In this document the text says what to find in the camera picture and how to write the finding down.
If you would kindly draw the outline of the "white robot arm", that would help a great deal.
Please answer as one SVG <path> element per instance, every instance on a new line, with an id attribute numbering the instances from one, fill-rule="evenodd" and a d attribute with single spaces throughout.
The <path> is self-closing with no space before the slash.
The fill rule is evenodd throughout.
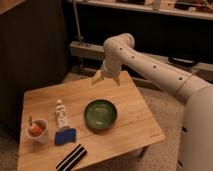
<path id="1" fill-rule="evenodd" d="M 213 171 L 213 84 L 137 52 L 134 45 L 129 33 L 106 39 L 105 59 L 92 83 L 113 78 L 120 84 L 121 66 L 127 65 L 176 98 L 185 106 L 177 171 Z"/>

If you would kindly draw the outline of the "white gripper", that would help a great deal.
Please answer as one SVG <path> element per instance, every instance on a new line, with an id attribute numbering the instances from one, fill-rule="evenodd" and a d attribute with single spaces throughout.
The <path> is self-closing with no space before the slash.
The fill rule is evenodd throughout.
<path id="1" fill-rule="evenodd" d="M 101 66 L 101 71 L 98 70 L 95 75 L 92 77 L 92 84 L 96 84 L 99 81 L 104 79 L 103 76 L 108 78 L 113 78 L 114 82 L 120 86 L 120 78 L 119 78 L 119 65 L 115 62 L 109 62 L 104 60 Z"/>

